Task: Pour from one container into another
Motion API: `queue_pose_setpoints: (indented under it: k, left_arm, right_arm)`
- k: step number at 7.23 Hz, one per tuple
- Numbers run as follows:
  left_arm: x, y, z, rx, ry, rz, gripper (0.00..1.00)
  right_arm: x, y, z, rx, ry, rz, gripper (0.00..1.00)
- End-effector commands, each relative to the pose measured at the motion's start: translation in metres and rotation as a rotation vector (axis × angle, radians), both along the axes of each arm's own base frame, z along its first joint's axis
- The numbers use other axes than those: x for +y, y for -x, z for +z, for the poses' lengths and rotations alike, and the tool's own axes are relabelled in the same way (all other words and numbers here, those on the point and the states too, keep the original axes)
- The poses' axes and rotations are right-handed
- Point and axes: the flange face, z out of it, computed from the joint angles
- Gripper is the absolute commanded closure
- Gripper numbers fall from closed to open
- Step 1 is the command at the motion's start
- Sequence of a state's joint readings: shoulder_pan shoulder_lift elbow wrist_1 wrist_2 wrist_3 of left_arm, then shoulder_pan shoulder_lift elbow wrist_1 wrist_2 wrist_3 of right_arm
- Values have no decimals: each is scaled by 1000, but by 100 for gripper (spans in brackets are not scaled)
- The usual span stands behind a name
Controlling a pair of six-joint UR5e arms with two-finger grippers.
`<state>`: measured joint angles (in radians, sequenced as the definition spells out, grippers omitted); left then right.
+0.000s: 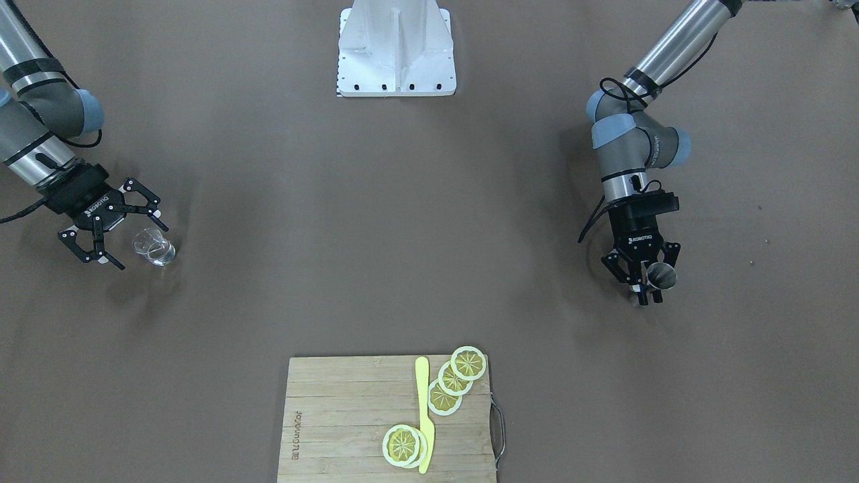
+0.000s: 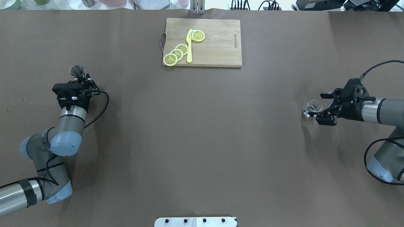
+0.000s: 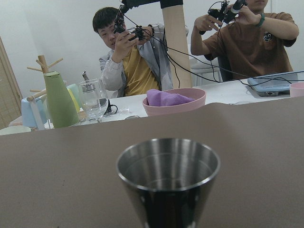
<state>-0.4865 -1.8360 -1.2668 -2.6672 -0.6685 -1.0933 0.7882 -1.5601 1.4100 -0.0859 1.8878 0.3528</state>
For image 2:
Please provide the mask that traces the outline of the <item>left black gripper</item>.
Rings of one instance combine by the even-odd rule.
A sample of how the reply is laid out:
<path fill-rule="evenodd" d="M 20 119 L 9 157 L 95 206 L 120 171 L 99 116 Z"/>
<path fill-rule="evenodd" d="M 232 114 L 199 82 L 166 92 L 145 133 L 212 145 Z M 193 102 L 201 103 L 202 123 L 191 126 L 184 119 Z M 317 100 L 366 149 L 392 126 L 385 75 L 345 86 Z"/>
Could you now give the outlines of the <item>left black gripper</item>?
<path fill-rule="evenodd" d="M 85 75 L 84 86 L 87 92 L 90 92 L 91 94 L 100 94 L 98 86 L 95 81 L 90 78 L 89 74 Z M 84 109 L 86 112 L 89 109 L 91 98 L 92 96 L 83 93 L 79 93 L 78 95 L 57 94 L 57 100 L 61 109 L 75 105 Z"/>

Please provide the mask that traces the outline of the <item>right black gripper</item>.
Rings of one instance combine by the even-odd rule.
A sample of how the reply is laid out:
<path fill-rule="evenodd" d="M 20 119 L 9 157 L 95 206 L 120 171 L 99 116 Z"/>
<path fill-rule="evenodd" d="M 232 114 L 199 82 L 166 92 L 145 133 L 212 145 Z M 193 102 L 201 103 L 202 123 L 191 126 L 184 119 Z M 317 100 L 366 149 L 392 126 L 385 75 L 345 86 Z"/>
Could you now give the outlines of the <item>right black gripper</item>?
<path fill-rule="evenodd" d="M 331 104 L 342 105 L 340 110 L 338 109 L 326 109 L 316 114 L 316 121 L 319 125 L 335 126 L 337 124 L 337 118 L 344 118 L 355 121 L 363 121 L 362 118 L 362 104 L 361 96 L 342 96 L 342 90 L 334 90 L 329 93 L 321 93 L 322 99 L 332 99 Z"/>

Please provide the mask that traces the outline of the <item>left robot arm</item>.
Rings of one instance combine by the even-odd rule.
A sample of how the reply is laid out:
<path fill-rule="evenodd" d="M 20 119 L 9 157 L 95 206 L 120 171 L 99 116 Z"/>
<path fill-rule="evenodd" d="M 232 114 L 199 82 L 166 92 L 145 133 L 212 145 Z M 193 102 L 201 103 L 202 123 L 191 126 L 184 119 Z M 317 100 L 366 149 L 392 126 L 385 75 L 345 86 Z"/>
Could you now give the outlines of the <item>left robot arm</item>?
<path fill-rule="evenodd" d="M 88 73 L 52 88 L 62 109 L 59 123 L 20 144 L 21 154 L 33 161 L 37 176 L 1 186 L 1 217 L 30 208 L 41 201 L 54 204 L 72 195 L 64 157 L 73 156 L 82 144 L 86 116 L 93 96 L 100 90 Z"/>

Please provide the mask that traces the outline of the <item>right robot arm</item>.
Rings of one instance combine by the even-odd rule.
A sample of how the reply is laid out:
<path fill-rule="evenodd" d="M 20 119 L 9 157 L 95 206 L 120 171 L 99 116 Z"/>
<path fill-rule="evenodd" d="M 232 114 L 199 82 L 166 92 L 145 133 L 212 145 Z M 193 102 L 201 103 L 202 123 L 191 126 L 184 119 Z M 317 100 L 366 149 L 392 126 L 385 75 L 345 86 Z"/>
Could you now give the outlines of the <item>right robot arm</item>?
<path fill-rule="evenodd" d="M 305 118 L 314 122 L 309 142 L 319 161 L 309 173 L 342 184 L 374 181 L 403 186 L 403 100 L 338 102 L 341 90 L 322 94 L 333 102 L 327 109 L 313 104 Z"/>

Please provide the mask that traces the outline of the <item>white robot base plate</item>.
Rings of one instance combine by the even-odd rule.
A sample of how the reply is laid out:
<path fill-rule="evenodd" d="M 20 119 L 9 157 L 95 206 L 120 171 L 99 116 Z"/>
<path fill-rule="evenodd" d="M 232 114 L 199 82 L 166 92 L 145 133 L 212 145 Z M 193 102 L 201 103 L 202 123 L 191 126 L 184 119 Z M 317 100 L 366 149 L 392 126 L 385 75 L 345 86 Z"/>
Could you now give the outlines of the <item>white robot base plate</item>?
<path fill-rule="evenodd" d="M 160 217 L 155 227 L 237 227 L 236 217 Z"/>

